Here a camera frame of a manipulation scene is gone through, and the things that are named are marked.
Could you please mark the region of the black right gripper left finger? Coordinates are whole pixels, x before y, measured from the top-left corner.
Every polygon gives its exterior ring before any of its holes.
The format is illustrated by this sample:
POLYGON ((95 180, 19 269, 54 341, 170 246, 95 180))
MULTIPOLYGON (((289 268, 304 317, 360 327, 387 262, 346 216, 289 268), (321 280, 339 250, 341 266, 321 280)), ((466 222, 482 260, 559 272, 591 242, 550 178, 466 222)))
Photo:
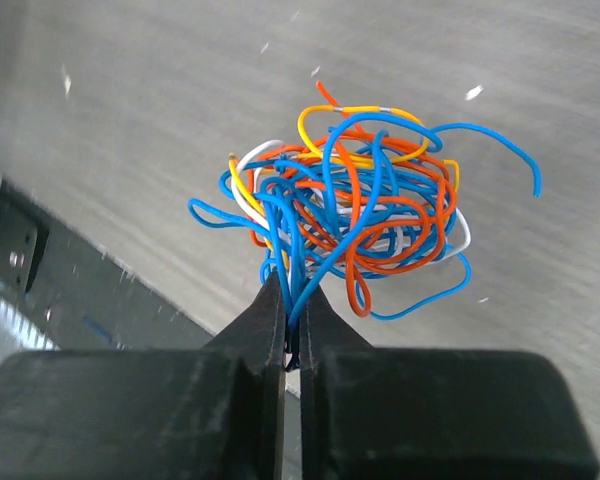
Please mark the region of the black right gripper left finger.
POLYGON ((0 479, 270 479, 281 468, 276 276, 204 347, 60 350, 0 365, 0 479))

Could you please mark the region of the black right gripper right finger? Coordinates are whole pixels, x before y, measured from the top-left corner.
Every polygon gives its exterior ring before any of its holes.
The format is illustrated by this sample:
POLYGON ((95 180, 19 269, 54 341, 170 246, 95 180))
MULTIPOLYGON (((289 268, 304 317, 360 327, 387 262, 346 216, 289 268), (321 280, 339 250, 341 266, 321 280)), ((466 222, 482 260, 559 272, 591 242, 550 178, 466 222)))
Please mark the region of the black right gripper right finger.
POLYGON ((307 479, 595 479, 569 386, 528 351, 370 345, 312 294, 299 321, 307 479))

